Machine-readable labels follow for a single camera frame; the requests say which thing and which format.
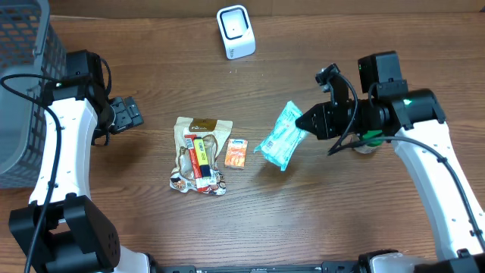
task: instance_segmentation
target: yellow label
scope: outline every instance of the yellow label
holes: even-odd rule
[[[207,154],[205,153],[204,140],[195,139],[194,145],[196,146],[196,155],[197,161],[199,161],[199,166],[209,165]]]

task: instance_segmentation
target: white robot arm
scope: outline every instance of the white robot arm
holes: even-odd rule
[[[62,202],[67,194],[87,196],[91,199],[89,190],[89,157],[91,154],[92,135],[97,125],[97,114],[88,99],[75,98],[55,101],[50,106],[61,122],[62,143],[61,160],[59,161],[56,188],[51,202]],[[47,132],[42,167],[39,180],[29,204],[37,202],[44,205],[50,180],[52,163],[54,161],[56,132],[52,117],[46,112]],[[114,269],[115,273],[150,273],[150,263],[147,255],[135,253],[120,246],[120,262]]]
[[[401,128],[396,137],[407,137],[417,140],[435,149],[445,156],[458,175],[459,183],[465,191],[474,218],[480,230],[485,228],[483,210],[473,194],[463,170],[455,156],[449,129],[446,123],[437,120],[422,121],[414,128]],[[408,173],[415,182],[421,201],[430,220],[433,231],[438,261],[460,258],[466,249],[469,254],[483,253],[483,248],[469,221],[461,195],[452,176],[443,163],[426,149],[404,141],[392,141],[394,151],[404,162]],[[369,262],[374,273],[412,273],[416,265],[433,264],[434,262],[401,253],[388,253],[375,256]]]

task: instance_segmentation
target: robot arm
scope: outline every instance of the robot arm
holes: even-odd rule
[[[45,204],[57,144],[56,126],[46,113],[47,132],[42,167],[29,206],[11,212],[9,228],[27,255],[37,224],[44,226],[37,240],[32,266],[39,273],[64,271],[148,273],[156,263],[149,256],[134,253],[119,243],[114,225],[90,200],[89,157],[92,141],[121,133],[143,123],[132,98],[108,101],[99,56],[90,52],[67,55],[68,75],[47,83],[43,102],[50,105],[61,124],[61,147],[55,188]],[[42,207],[45,219],[37,223]],[[49,231],[65,222],[70,230]]]
[[[335,77],[340,70],[332,64],[316,76],[322,90],[331,93],[330,102],[315,105],[296,120],[296,126],[315,134],[319,140],[381,130],[384,136],[405,137],[407,141],[418,141],[434,149],[451,165],[458,183],[433,153],[404,140],[392,141],[396,154],[415,182],[430,219],[437,257],[440,261],[449,261],[483,253],[483,210],[453,152],[446,117],[436,97],[428,89],[408,91],[395,52],[371,55],[359,60],[358,64],[362,90],[369,93],[369,99],[357,100],[355,97],[354,101],[350,100],[348,87],[353,87],[344,77]],[[350,143],[331,149],[329,155],[357,145],[359,143]],[[463,194],[458,190],[460,185]],[[477,228],[472,226],[471,219],[477,222]],[[403,263],[410,271],[414,270],[415,264]]]
[[[463,173],[449,138],[448,125],[437,120],[414,124],[414,129],[400,129],[397,137],[418,140],[448,159],[465,190],[471,210],[481,230],[485,228],[483,210],[473,194]],[[468,214],[457,187],[449,172],[436,156],[419,146],[402,141],[393,141],[394,151],[404,162],[415,182],[421,201],[430,220],[436,255],[439,261],[458,258],[461,249],[472,255],[483,253],[477,236],[468,222]]]

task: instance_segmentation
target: white device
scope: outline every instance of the white device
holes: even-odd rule
[[[217,23],[228,59],[241,58],[255,52],[255,34],[246,8],[234,5],[219,10]]]

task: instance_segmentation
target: brown snack bag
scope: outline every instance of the brown snack bag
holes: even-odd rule
[[[183,193],[195,190],[200,193],[223,195],[226,193],[224,176],[217,168],[216,159],[230,135],[233,128],[232,121],[219,121],[213,119],[178,117],[174,126],[175,168],[172,170],[170,187]],[[192,169],[186,136],[196,135],[202,138],[211,169],[211,177],[206,187],[197,187],[196,178]]]

